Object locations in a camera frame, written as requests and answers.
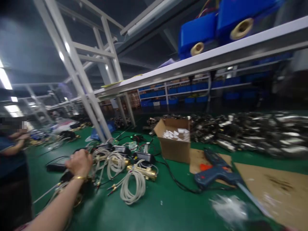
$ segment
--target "power cord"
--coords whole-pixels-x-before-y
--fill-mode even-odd
[[[190,189],[188,188],[186,185],[182,184],[181,182],[179,182],[173,175],[173,173],[171,172],[171,169],[170,169],[170,166],[169,164],[167,163],[166,159],[163,157],[163,160],[164,162],[160,162],[160,161],[156,161],[158,163],[161,163],[163,165],[165,165],[169,171],[169,174],[170,176],[172,177],[173,181],[177,184],[177,186],[182,189],[183,191],[186,191],[186,192],[190,192],[190,193],[193,193],[193,194],[201,194],[204,189],[199,189],[199,190],[193,190],[193,189]],[[235,188],[233,187],[228,187],[228,188],[225,188],[225,187],[218,187],[218,188],[207,188],[206,190],[234,190]]]
[[[132,170],[130,170],[122,180],[120,180],[117,184],[114,184],[113,186],[108,188],[107,190],[112,189],[112,191],[108,194],[108,196],[111,195],[119,186],[121,186],[120,197],[127,205],[131,205],[136,201],[138,201],[145,194],[146,181],[143,174],[135,170],[135,166],[138,166],[143,161],[144,161],[143,159],[139,160],[134,165]],[[129,178],[131,175],[133,175],[136,180],[135,194],[132,194],[131,191],[128,189]]]

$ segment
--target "black electronic component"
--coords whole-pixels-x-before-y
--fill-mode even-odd
[[[128,158],[132,155],[130,149],[124,146],[114,145],[112,146],[111,151],[118,151],[125,158]]]
[[[152,154],[136,151],[132,156],[135,163],[143,159],[142,167],[151,167],[155,163],[155,157]]]
[[[65,172],[66,166],[65,164],[59,164],[59,163],[47,164],[46,170],[48,172]]]
[[[111,143],[107,143],[107,144],[101,144],[100,146],[97,146],[96,149],[98,148],[104,148],[107,150],[111,150],[112,149],[112,144]]]

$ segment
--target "coiled cable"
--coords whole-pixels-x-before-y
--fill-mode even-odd
[[[134,167],[138,166],[142,161],[144,160],[143,159],[139,160],[136,163],[136,165],[134,165]],[[113,190],[110,194],[112,194],[116,190],[116,188],[121,185],[120,197],[127,205],[131,205],[135,203],[136,201],[138,201],[145,194],[145,190],[146,190],[145,177],[143,176],[141,172],[135,170],[134,167],[132,170],[130,170],[126,174],[126,176],[122,180],[120,180],[116,185],[113,185],[111,187],[113,188]],[[133,175],[136,180],[136,193],[135,194],[132,194],[131,191],[128,189],[129,178],[131,177],[131,175]]]

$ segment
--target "cardboard box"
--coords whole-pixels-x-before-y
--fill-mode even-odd
[[[161,119],[154,128],[155,133],[160,141],[161,155],[169,160],[189,164],[189,141],[176,141],[163,138],[166,130],[174,132],[178,128],[190,130],[190,121],[185,119]]]

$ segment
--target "shelf beam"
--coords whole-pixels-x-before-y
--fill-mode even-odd
[[[101,49],[97,49],[97,48],[94,48],[94,47],[90,47],[90,46],[87,46],[87,45],[84,45],[84,44],[81,44],[81,43],[73,42],[73,45],[77,50],[89,52],[92,55],[107,56],[107,57],[110,57],[110,58],[115,57],[115,55],[112,54],[111,52],[104,51],[104,50],[101,50]]]

